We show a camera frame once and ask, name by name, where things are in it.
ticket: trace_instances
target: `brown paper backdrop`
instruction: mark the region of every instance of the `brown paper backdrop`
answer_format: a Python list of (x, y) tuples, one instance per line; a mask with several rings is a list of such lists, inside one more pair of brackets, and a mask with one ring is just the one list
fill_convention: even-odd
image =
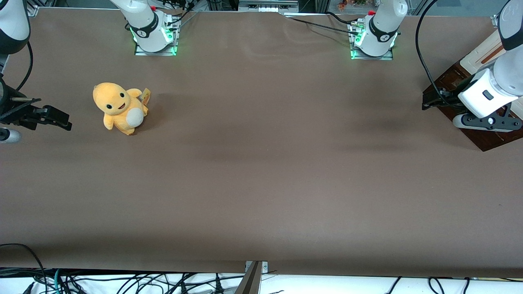
[[(117, 10), (40, 10), (23, 92), (73, 130), (22, 129), (0, 146), (0, 242), (46, 267), (521, 275), (523, 142), (482, 153), (421, 111), (417, 20), (392, 62), (351, 60), (343, 33), (273, 13), (198, 14), (178, 56), (144, 57)], [(427, 17), (433, 76), (492, 31), (488, 18)], [(12, 56), (10, 85), (27, 60)], [(104, 128), (100, 82), (152, 91), (135, 136)], [(7, 249), (0, 263), (36, 266)]]

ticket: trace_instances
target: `stuffed animal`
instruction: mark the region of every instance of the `stuffed animal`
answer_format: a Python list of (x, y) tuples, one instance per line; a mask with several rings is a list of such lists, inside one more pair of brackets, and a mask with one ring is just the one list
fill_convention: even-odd
[(117, 84), (101, 83), (95, 86), (93, 99), (105, 113), (104, 126), (108, 130), (116, 126), (122, 133), (132, 135), (134, 128), (143, 122), (143, 117), (149, 112), (146, 105), (150, 94), (147, 88), (142, 93), (138, 89), (126, 91)]

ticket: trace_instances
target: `plush toy tag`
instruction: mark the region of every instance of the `plush toy tag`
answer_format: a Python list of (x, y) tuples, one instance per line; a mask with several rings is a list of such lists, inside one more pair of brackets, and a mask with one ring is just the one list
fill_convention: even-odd
[(142, 92), (142, 95), (140, 95), (140, 101), (143, 105), (147, 105), (147, 103), (149, 103), (149, 98), (151, 98), (151, 91), (145, 88), (145, 90)]

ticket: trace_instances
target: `black cable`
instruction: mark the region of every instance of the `black cable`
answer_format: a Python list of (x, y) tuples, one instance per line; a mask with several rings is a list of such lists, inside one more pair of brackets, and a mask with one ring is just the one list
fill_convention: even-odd
[(222, 283), (220, 282), (220, 276), (218, 275), (218, 273), (216, 273), (216, 282), (215, 283), (216, 283), (216, 287), (215, 287), (216, 291), (214, 291), (214, 293), (223, 294), (224, 289), (222, 287)]
[(190, 10), (190, 9), (188, 9), (187, 11), (185, 11), (185, 13), (184, 13), (184, 14), (182, 14), (182, 16), (181, 16), (180, 18), (178, 18), (178, 19), (177, 19), (177, 20), (175, 20), (175, 21), (172, 21), (172, 22), (168, 22), (168, 23), (167, 23), (167, 25), (168, 25), (168, 26), (170, 26), (170, 25), (172, 25), (172, 24), (175, 24), (175, 23), (177, 23), (177, 22), (181, 21), (181, 19), (182, 19), (182, 18), (183, 18), (184, 16), (186, 16), (186, 15), (187, 15), (187, 14), (188, 14), (188, 13), (189, 13), (190, 11), (191, 11), (191, 10)]
[[(29, 72), (28, 74), (26, 75), (26, 78), (29, 77), (29, 74), (31, 73), (31, 68), (32, 68), (32, 50), (31, 50), (31, 46), (29, 45), (29, 42), (27, 42), (27, 45), (28, 45), (28, 48), (29, 48), (29, 52), (31, 54), (31, 66), (29, 67)], [(43, 270), (43, 265), (42, 265), (42, 262), (40, 261), (40, 259), (38, 258), (38, 256), (36, 255), (36, 253), (31, 249), (29, 248), (29, 246), (27, 245), (24, 245), (24, 244), (20, 244), (20, 243), (5, 243), (5, 244), (0, 244), (0, 247), (3, 247), (3, 246), (19, 246), (19, 247), (23, 247), (25, 248), (27, 251), (29, 251), (29, 253), (31, 253), (31, 255), (35, 258), (36, 262), (38, 263), (38, 266), (40, 267), (40, 270), (42, 272), (42, 275), (43, 275), (43, 279), (46, 281), (46, 293), (49, 292), (49, 288), (48, 288), (48, 285), (47, 285), (47, 279), (46, 279), (46, 273), (44, 272)]]
[(467, 294), (467, 289), (469, 288), (470, 284), (470, 278), (465, 278), (467, 280), (467, 283), (465, 284), (465, 288), (463, 288), (463, 294)]
[(66, 284), (64, 284), (64, 281), (62, 281), (62, 277), (58, 277), (58, 284), (60, 285), (61, 289), (63, 290), (62, 293), (71, 294), (71, 291), (66, 287)]
[(422, 63), (422, 66), (423, 66), (423, 69), (425, 70), (425, 73), (427, 74), (427, 77), (430, 81), (430, 83), (432, 84), (432, 87), (434, 88), (434, 90), (436, 91), (436, 93), (438, 94), (438, 97), (441, 99), (441, 101), (443, 101), (445, 104), (447, 104), (448, 106), (452, 107), (452, 108), (456, 108), (456, 106), (450, 104), (444, 97), (443, 95), (439, 92), (438, 90), (438, 87), (436, 86), (436, 83), (434, 82), (434, 79), (432, 78), (432, 75), (430, 74), (430, 71), (427, 67), (427, 64), (425, 64), (425, 60), (423, 59), (423, 56), (422, 56), (422, 53), (419, 49), (419, 28), (422, 26), (422, 22), (423, 22), (423, 19), (425, 18), (425, 15), (427, 14), (428, 10), (436, 3), (438, 2), (438, 0), (433, 0), (432, 2), (429, 3), (429, 5), (427, 6), (427, 8), (425, 8), (425, 10), (423, 11), (423, 13), (421, 14), (420, 18), (419, 18), (419, 22), (418, 22), (418, 26), (416, 27), (416, 35), (414, 37), (414, 42), (416, 43), (416, 52), (418, 54), (418, 58), (419, 58), (419, 61), (421, 61)]
[[(244, 276), (234, 276), (234, 277), (226, 277), (226, 278), (220, 278), (220, 280), (227, 280), (227, 279), (239, 279), (243, 278)], [(215, 280), (201, 282), (201, 283), (194, 283), (194, 284), (186, 284), (186, 285), (194, 285), (193, 287), (187, 289), (186, 291), (181, 292), (180, 294), (187, 294), (190, 290), (193, 290), (196, 287), (200, 287), (203, 285), (210, 285), (210, 283), (214, 282)]]
[(138, 277), (138, 275), (134, 275), (134, 277), (128, 279), (125, 283), (123, 283), (123, 285), (120, 287), (120, 289), (118, 289), (118, 291), (116, 291), (116, 294), (119, 294), (120, 291), (127, 285), (127, 283), (129, 283), (132, 279), (136, 279)]
[[(441, 293), (438, 293), (438, 292), (436, 292), (436, 290), (434, 290), (434, 288), (432, 287), (432, 283), (431, 283), (432, 280), (436, 280), (436, 283), (438, 283)], [(432, 278), (432, 277), (428, 278), (428, 286), (432, 290), (432, 292), (434, 292), (434, 294), (445, 294), (445, 291), (443, 291), (443, 287), (441, 286), (441, 283), (438, 281), (437, 278)]]
[(320, 24), (315, 24), (315, 23), (313, 23), (313, 22), (306, 21), (306, 20), (301, 20), (301, 19), (292, 18), (292, 17), (289, 17), (289, 18), (292, 19), (292, 20), (295, 20), (295, 21), (303, 22), (304, 24), (309, 24), (309, 25), (313, 25), (313, 26), (317, 26), (317, 27), (321, 27), (321, 28), (326, 28), (326, 29), (329, 29), (329, 30), (334, 30), (334, 31), (340, 31), (340, 32), (344, 32), (344, 33), (349, 33), (349, 34), (351, 34), (351, 35), (357, 35), (357, 34), (358, 34), (358, 33), (353, 32), (353, 31), (342, 30), (342, 29), (337, 29), (337, 28), (333, 28), (333, 27), (328, 27), (328, 26), (324, 26), (324, 25), (320, 25)]
[(20, 85), (18, 87), (16, 87), (16, 91), (20, 91), (20, 89), (22, 89), (22, 87), (25, 85), (25, 83), (27, 82), (27, 79), (29, 78), (29, 76), (31, 75), (31, 71), (32, 71), (32, 64), (33, 64), (33, 54), (32, 54), (32, 47), (31, 47), (31, 43), (29, 41), (27, 41), (27, 49), (29, 49), (29, 68), (27, 69), (27, 73), (26, 73), (26, 76), (24, 77), (24, 79), (22, 80), (22, 82), (20, 83)]
[(401, 276), (399, 276), (399, 277), (396, 279), (396, 281), (394, 281), (394, 283), (392, 284), (391, 288), (389, 289), (389, 292), (387, 292), (387, 293), (385, 293), (385, 294), (391, 294), (392, 291), (394, 291), (394, 288), (396, 287), (396, 284), (397, 284), (397, 282), (400, 281), (400, 279), (401, 279)]
[(505, 281), (511, 281), (511, 282), (523, 282), (521, 280), (513, 280), (513, 279), (508, 279), (508, 278), (500, 278), (502, 280), (505, 280)]
[(343, 24), (346, 24), (346, 25), (350, 25), (351, 22), (358, 20), (357, 18), (353, 19), (353, 20), (343, 20), (343, 19), (339, 18), (337, 15), (335, 15), (334, 13), (330, 12), (330, 11), (327, 11), (325, 14), (332, 15), (334, 18), (336, 18), (337, 21), (339, 21), (339, 22), (341, 22)]
[(138, 294), (138, 292), (140, 292), (140, 290), (142, 290), (143, 288), (145, 288), (145, 286), (147, 286), (147, 285), (152, 285), (152, 284), (151, 284), (152, 281), (158, 279), (158, 278), (161, 277), (161, 276), (163, 276), (163, 275), (162, 275), (162, 274), (157, 275), (156, 277), (151, 278), (147, 283), (145, 283), (145, 284), (141, 284), (141, 285), (138, 285), (138, 287), (136, 288), (136, 294)]

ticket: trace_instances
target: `green cable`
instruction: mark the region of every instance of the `green cable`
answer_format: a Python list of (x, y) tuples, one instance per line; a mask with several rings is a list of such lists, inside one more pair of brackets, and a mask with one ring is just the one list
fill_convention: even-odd
[(56, 294), (62, 294), (60, 292), (60, 289), (58, 288), (58, 272), (60, 271), (60, 269), (56, 269), (56, 272), (54, 273), (54, 288), (55, 288), (55, 293)]

